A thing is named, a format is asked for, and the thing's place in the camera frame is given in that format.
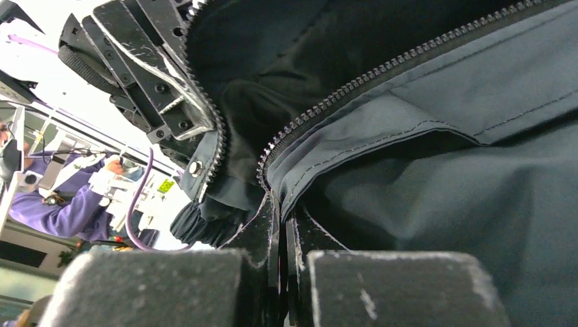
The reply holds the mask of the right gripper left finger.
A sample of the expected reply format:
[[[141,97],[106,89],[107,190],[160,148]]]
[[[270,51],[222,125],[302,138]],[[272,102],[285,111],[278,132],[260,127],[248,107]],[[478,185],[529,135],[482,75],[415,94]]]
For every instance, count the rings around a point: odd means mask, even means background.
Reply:
[[[62,274],[41,326],[279,326],[275,205],[223,247],[91,251]]]

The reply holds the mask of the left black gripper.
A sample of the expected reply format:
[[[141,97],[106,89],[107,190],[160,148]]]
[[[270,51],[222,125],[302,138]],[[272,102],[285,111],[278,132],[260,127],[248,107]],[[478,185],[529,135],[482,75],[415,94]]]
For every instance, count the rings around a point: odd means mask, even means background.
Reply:
[[[177,167],[181,152],[169,148],[173,139],[217,138],[214,106],[187,77],[180,49],[200,4],[106,1],[82,20],[89,31],[70,14],[58,43],[61,62],[109,94],[110,103]]]

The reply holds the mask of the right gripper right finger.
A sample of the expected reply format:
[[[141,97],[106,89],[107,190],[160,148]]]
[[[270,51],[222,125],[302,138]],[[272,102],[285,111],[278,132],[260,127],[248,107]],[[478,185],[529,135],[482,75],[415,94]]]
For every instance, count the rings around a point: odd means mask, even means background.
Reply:
[[[292,326],[509,326],[471,255],[347,248],[304,209],[286,222]]]

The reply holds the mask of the grey to black gradient jacket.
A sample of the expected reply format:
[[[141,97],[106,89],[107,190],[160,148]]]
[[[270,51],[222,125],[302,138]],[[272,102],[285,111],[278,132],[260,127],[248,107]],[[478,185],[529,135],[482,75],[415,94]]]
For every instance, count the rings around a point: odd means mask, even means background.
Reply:
[[[183,49],[229,142],[176,238],[270,197],[350,249],[476,257],[512,326],[577,325],[576,1],[210,1]]]

